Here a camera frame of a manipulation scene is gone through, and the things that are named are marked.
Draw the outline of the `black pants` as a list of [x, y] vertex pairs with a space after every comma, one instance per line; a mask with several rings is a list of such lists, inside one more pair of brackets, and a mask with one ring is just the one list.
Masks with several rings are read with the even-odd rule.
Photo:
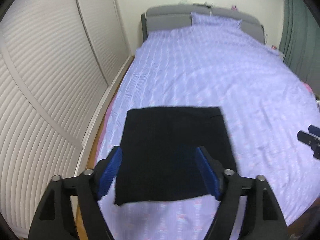
[[224, 168], [237, 170], [218, 107], [150, 107], [127, 112], [115, 204], [170, 202], [204, 196], [196, 166], [203, 146]]

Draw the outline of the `purple floral bedsheet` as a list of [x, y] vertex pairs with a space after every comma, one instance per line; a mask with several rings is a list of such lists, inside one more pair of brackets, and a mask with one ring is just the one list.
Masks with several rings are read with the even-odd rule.
[[[319, 126], [315, 96], [275, 50], [242, 30], [149, 33], [116, 94], [99, 160], [120, 147], [127, 112], [150, 107], [218, 107], [235, 172], [267, 179], [287, 228], [319, 197], [319, 160], [297, 139], [299, 131]], [[99, 202], [115, 239], [205, 239], [220, 205], [208, 192], [117, 205], [116, 179]], [[229, 239], [239, 239], [246, 199], [240, 198]]]

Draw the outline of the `green curtain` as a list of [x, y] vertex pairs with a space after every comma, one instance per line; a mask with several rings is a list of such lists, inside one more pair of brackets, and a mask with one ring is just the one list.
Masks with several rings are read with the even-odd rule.
[[280, 41], [284, 63], [314, 92], [319, 92], [319, 25], [303, 0], [284, 0]]

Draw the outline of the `purple floral pillow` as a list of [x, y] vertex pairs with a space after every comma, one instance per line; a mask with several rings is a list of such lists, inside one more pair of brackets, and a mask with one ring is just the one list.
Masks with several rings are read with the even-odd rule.
[[193, 29], [204, 31], [241, 31], [242, 20], [196, 12], [192, 12], [190, 16]]

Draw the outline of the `white louvered wardrobe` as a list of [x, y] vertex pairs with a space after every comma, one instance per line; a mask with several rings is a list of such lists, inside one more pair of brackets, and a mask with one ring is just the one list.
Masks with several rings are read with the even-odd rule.
[[27, 237], [53, 175], [86, 165], [131, 54], [116, 0], [14, 0], [1, 20], [1, 214]]

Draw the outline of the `grey bed headboard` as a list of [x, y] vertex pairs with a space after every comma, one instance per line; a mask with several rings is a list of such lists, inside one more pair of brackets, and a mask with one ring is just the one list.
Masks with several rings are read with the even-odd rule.
[[241, 20], [243, 32], [262, 44], [266, 43], [264, 26], [256, 17], [232, 9], [209, 7], [204, 4], [173, 4], [149, 8], [141, 14], [143, 41], [147, 40], [150, 31], [172, 30], [190, 26], [192, 12]]

